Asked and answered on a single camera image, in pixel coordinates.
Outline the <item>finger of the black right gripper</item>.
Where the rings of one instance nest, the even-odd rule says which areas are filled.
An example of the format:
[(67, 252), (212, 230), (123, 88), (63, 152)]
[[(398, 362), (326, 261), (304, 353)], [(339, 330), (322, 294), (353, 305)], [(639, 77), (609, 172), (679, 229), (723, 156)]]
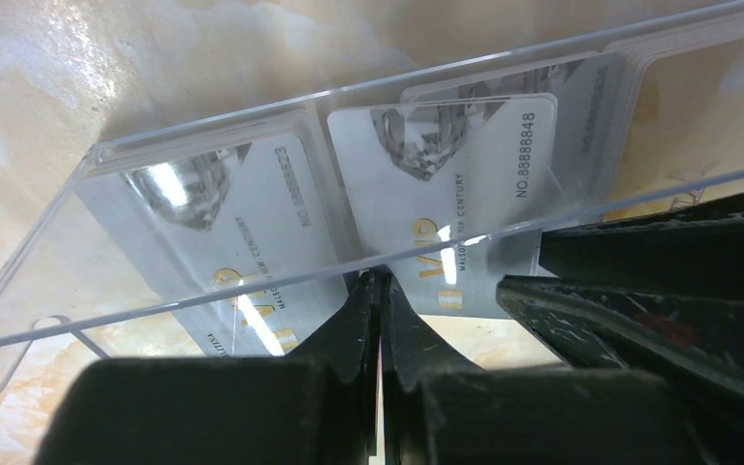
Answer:
[(683, 399), (720, 464), (744, 464), (744, 192), (547, 232), (545, 277), (501, 308), (567, 363), (641, 369)]

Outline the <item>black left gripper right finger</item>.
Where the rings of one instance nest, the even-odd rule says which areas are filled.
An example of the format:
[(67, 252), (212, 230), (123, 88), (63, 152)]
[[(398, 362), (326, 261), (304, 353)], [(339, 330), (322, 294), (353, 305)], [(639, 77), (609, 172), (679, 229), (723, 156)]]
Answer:
[(700, 464), (695, 429), (667, 383), (620, 369), (487, 371), (381, 277), (389, 464)]

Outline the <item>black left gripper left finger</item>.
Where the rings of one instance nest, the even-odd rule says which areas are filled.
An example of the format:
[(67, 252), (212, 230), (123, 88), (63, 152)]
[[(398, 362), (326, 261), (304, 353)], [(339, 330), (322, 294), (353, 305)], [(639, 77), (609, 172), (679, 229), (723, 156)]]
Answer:
[(364, 464), (376, 450), (376, 281), (278, 357), (109, 358), (70, 386), (39, 464)]

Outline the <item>clear plastic card box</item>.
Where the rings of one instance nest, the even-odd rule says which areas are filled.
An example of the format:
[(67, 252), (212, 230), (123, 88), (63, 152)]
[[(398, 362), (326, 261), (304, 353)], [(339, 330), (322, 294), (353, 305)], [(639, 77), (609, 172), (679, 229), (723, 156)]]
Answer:
[(389, 267), (493, 317), (541, 234), (744, 189), (744, 1), (90, 148), (0, 270), (0, 393), (31, 345), (280, 356)]

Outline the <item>yellow card stack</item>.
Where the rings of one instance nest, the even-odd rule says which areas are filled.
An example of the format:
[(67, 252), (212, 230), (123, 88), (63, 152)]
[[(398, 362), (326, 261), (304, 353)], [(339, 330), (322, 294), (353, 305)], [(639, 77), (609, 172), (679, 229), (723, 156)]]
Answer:
[(744, 192), (744, 9), (615, 41), (607, 221)]

